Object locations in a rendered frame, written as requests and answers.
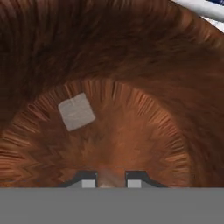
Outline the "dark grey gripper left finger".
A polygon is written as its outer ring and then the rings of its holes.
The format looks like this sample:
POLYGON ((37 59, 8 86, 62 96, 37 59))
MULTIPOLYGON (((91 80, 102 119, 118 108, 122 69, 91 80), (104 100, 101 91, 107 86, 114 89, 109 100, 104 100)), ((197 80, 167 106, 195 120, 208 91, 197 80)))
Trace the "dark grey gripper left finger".
POLYGON ((96 171, 78 171, 73 178, 59 185, 60 187, 72 188, 96 188, 97 172, 96 171))

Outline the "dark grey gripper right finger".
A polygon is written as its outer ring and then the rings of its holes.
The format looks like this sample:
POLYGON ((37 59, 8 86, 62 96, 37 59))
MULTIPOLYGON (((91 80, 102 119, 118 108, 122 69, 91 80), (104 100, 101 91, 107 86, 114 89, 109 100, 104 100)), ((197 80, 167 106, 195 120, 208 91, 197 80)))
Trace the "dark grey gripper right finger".
POLYGON ((163 185, 157 182, 156 180, 150 178, 146 171, 126 171, 125 186, 127 188, 166 188, 166 185, 163 185))

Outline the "pale grey ice cube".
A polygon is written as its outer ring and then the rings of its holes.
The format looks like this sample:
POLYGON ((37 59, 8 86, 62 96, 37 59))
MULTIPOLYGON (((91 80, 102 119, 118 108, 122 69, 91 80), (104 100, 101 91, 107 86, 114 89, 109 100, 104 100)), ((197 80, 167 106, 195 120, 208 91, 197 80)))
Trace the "pale grey ice cube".
POLYGON ((95 114, 84 93, 63 101, 58 109, 68 131, 77 130, 95 120, 95 114))

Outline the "brown wooden bowl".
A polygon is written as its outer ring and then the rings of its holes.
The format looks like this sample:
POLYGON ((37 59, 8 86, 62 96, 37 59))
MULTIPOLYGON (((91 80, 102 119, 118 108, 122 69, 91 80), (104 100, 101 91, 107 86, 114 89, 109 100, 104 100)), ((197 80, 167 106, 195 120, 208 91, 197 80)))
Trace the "brown wooden bowl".
POLYGON ((78 171, 224 187, 224 32, 172 0, 0 0, 0 187, 78 171), (80 93, 95 120, 68 131, 80 93))

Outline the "white and blue object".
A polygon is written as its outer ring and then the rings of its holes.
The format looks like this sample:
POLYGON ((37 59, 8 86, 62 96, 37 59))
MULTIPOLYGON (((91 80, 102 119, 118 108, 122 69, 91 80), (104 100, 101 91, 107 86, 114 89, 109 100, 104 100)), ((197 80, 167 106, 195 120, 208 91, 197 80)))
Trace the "white and blue object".
POLYGON ((172 0, 203 17, 224 22, 224 0, 172 0))

